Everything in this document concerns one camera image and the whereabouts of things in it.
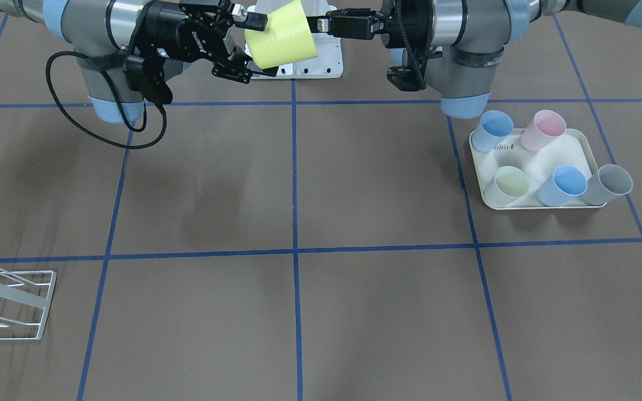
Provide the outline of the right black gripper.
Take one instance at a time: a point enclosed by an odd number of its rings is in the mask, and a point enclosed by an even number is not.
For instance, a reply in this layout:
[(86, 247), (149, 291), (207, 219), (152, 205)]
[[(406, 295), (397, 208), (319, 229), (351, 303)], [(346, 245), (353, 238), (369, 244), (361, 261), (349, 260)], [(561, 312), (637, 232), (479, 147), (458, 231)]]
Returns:
[(268, 16), (230, 1), (147, 2), (136, 18), (130, 55), (158, 56), (193, 63), (212, 62), (212, 76), (249, 84), (252, 77), (276, 77), (278, 67), (262, 68), (234, 47), (228, 32), (265, 31)]

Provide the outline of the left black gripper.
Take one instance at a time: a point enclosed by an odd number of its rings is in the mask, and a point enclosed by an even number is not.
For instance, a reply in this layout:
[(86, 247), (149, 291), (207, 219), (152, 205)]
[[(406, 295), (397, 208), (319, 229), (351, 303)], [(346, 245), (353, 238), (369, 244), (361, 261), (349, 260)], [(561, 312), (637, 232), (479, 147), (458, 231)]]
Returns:
[(385, 48), (425, 48), (430, 30), (428, 1), (383, 1), (378, 10), (338, 9), (308, 16), (311, 33), (336, 38), (381, 38)]

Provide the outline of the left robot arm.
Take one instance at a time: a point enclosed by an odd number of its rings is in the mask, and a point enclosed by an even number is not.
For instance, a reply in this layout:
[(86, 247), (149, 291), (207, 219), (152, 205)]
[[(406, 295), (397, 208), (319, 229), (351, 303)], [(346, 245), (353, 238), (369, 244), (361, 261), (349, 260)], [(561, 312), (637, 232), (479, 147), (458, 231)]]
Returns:
[(642, 1), (384, 1), (377, 11), (341, 8), (308, 23), (313, 33), (339, 38), (379, 36), (396, 61), (386, 71), (390, 84), (435, 89), (446, 116), (472, 119), (488, 103), (504, 46), (561, 11), (642, 28)]

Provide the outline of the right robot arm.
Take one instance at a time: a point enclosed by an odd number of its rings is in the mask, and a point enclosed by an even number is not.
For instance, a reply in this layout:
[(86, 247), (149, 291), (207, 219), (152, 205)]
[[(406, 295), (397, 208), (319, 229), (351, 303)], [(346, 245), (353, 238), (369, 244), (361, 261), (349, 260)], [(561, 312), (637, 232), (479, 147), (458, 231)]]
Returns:
[(145, 102), (172, 102), (168, 80), (211, 61), (212, 74), (248, 83), (251, 58), (230, 30), (270, 28), (268, 15), (230, 1), (0, 1), (0, 12), (70, 43), (100, 120), (132, 124)]

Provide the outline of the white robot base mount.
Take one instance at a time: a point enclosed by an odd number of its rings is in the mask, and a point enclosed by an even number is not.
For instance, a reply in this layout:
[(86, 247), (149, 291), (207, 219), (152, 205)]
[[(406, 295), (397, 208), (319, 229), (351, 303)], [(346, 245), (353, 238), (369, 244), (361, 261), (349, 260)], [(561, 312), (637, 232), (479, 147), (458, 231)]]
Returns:
[[(293, 1), (256, 1), (247, 7), (248, 11), (269, 14), (277, 8)], [(301, 1), (307, 16), (324, 16), (328, 11), (336, 10), (328, 1)], [(275, 77), (255, 75), (253, 80), (283, 79), (335, 79), (342, 76), (343, 62), (341, 38), (326, 33), (313, 33), (318, 57), (308, 60), (287, 63), (279, 67)]]

